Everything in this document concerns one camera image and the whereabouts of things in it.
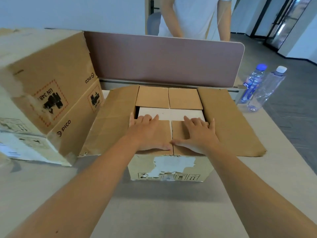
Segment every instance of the plastic bottle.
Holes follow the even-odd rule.
[[[248,110],[251,112],[258,111],[268,100],[270,95],[276,90],[279,84],[284,80],[287,68],[278,66],[276,71],[269,73],[263,80],[258,90],[253,94],[247,103]]]
[[[247,87],[247,90],[244,92],[240,103],[246,103],[259,87],[259,84],[262,82],[262,77],[264,76],[264,71],[267,66],[263,63],[256,66],[255,71],[247,78],[247,80],[243,83],[243,86]]]

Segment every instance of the person's right hand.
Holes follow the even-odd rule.
[[[220,144],[215,132],[215,119],[210,125],[200,118],[189,119],[184,116],[184,121],[190,138],[186,140],[173,139],[171,144],[183,146],[204,155]]]

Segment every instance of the open cardboard box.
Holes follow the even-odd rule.
[[[201,116],[202,111],[208,123],[215,118],[220,142],[236,156],[257,157],[266,152],[226,89],[131,85],[109,92],[80,155],[101,155],[108,150],[126,133],[130,113],[136,117],[138,109],[142,115],[147,111],[162,114],[156,139],[169,142],[172,138],[189,138],[179,114],[192,118]],[[128,168],[132,180],[204,181],[213,170],[207,157],[177,146],[168,151],[137,152]]]

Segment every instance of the cardboard box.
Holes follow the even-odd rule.
[[[83,32],[0,30],[0,129],[47,135],[97,76]]]
[[[216,134],[220,142],[235,155],[256,157],[263,156],[266,152],[225,89],[179,88],[175,90],[174,88],[131,85],[109,92],[80,155],[104,153],[127,131],[130,113],[135,113],[136,107],[141,107],[140,110],[144,112],[142,107],[151,105],[160,107],[156,108],[158,113],[161,112],[167,117],[166,121],[159,121],[159,128],[155,135],[155,138],[159,140],[169,142],[172,137],[189,138],[184,123],[173,120],[175,117],[172,114],[175,113],[173,110],[180,108],[183,109],[183,113],[190,113],[190,109],[195,111],[203,109],[206,121],[210,123],[212,118],[216,119]],[[177,146],[169,151],[137,152],[128,167],[133,180],[204,181],[213,169],[207,157]]]
[[[13,150],[8,154],[15,159],[71,166],[79,155],[102,102],[102,90],[97,79],[47,135],[0,132],[2,149]]]

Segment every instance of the torn paper residue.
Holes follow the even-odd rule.
[[[149,177],[158,177],[165,173],[182,173],[186,167],[194,167],[195,157],[159,156],[154,158],[155,168],[147,173]]]

